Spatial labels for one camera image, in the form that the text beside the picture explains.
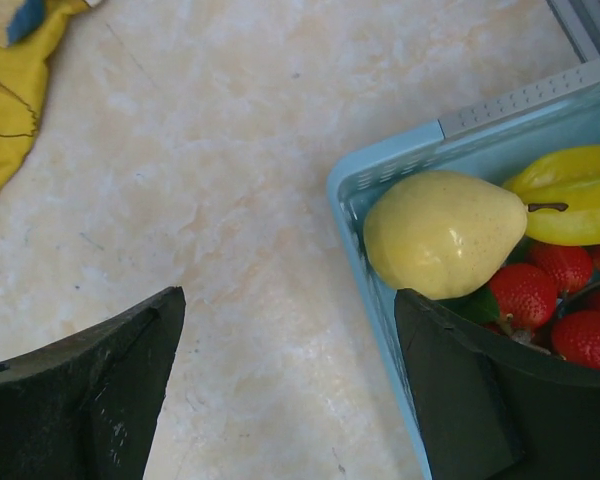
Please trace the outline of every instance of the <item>blue object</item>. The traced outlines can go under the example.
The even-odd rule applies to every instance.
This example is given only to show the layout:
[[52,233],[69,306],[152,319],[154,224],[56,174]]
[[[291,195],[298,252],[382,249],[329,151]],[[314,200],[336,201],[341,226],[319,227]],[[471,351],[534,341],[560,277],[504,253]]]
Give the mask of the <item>blue object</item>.
[[7,40],[13,45],[42,25],[45,17],[44,0],[26,0],[16,11],[7,27]]
[[545,154],[592,144],[600,144],[600,59],[351,153],[329,174],[327,196],[426,479],[431,472],[393,315],[396,292],[369,265],[364,218],[389,187],[425,169],[454,170],[501,184]]

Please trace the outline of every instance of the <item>strawberry leaf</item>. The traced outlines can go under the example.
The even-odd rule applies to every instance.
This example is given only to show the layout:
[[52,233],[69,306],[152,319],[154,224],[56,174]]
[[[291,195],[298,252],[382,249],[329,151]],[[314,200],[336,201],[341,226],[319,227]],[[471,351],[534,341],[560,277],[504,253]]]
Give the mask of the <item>strawberry leaf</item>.
[[500,317],[500,307],[487,286],[483,286],[466,297],[445,300],[442,305],[470,322],[484,325]]

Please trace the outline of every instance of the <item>light blue basket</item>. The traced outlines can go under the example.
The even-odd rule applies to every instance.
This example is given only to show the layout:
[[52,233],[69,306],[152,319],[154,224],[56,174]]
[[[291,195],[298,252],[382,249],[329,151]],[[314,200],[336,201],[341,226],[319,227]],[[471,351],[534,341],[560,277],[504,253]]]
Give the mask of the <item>light blue basket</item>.
[[544,154],[590,144],[600,144],[600,59],[351,153],[329,174],[329,202],[427,479],[431,472],[393,315],[396,292],[369,265],[362,243],[365,215],[397,180],[424,169],[456,170],[500,184]]

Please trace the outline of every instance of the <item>gray metal bracket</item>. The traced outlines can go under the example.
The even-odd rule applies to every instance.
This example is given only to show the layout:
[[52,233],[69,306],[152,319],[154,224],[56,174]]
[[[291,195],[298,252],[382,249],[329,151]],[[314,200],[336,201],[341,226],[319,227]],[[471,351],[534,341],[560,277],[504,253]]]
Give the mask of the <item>gray metal bracket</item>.
[[600,0],[547,0],[580,60],[600,58]]

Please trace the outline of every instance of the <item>table surface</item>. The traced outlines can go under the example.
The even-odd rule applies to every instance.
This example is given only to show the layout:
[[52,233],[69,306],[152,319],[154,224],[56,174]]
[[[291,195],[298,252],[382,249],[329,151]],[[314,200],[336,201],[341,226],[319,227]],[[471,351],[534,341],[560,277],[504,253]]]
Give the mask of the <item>table surface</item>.
[[326,175],[577,62],[542,0],[105,1],[0,194],[0,360],[182,285],[147,479],[422,478]]

